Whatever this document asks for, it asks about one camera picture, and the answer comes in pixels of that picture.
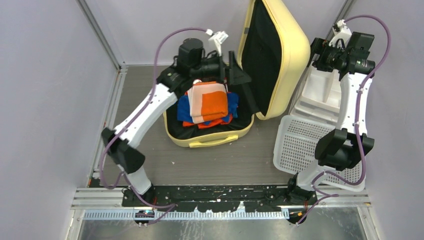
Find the concrete floor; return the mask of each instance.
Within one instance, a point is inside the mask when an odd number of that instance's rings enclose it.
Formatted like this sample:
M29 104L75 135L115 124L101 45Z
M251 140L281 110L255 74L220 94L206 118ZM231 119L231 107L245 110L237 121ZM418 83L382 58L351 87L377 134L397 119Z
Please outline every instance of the concrete floor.
M152 66L128 69L117 109L115 126L140 104L152 86ZM255 119L246 136L214 147L188 148L168 137L161 116L137 148L146 156L144 168L155 185L286 184L291 174L277 170L273 150L281 116ZM107 159L105 179L114 183L119 168Z

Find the white wall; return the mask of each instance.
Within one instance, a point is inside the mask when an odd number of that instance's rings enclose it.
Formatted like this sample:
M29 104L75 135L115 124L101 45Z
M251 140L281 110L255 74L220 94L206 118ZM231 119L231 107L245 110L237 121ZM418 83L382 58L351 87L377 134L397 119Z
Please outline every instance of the white wall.
M116 70L75 0L3 1L0 239L61 240Z
M237 51L250 0L86 0L114 54L129 65L153 64L161 40L175 30L201 27L224 30L226 53ZM284 0L309 40L325 37L344 0ZM160 64L172 63L186 38L206 40L197 32L171 38L159 55Z
M421 0L361 0L349 16L372 14L386 22L392 44L375 74L366 121L375 147L367 157L366 187L384 239L424 238L424 15ZM375 35L368 59L379 61L386 48L382 27L352 20L351 30Z

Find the clothing stack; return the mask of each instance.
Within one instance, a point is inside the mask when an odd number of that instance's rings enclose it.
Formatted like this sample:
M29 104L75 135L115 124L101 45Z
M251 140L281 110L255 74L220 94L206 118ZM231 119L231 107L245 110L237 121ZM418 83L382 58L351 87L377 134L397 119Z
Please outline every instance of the clothing stack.
M177 105L177 120L183 127L197 125L199 129L229 124L237 118L239 96L227 92L225 85L196 80Z

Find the yellow suitcase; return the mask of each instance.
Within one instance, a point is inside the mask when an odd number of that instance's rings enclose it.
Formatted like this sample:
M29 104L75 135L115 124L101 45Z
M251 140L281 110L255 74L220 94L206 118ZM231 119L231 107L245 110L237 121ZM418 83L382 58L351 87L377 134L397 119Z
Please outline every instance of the yellow suitcase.
M249 84L260 120L281 115L308 63L310 44L282 0L250 0L237 62L252 78ZM177 104L164 114L165 129L181 147L212 147L235 141L248 133L255 119L240 98L238 118L230 124L206 129L183 127Z

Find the suitcase handle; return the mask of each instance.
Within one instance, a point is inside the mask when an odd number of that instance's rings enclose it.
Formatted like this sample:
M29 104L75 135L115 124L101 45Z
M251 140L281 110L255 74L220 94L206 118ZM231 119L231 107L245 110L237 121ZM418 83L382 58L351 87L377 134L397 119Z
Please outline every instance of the suitcase handle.
M217 146L217 145L220 145L220 144L229 143L229 142L232 142L232 141L237 140L237 139L239 139L239 136L238 135L231 135L231 136L228 136L225 139L216 140L216 141L208 141L208 142L199 142L199 141L197 141L197 142L192 142L188 146L190 148L212 147L212 146Z

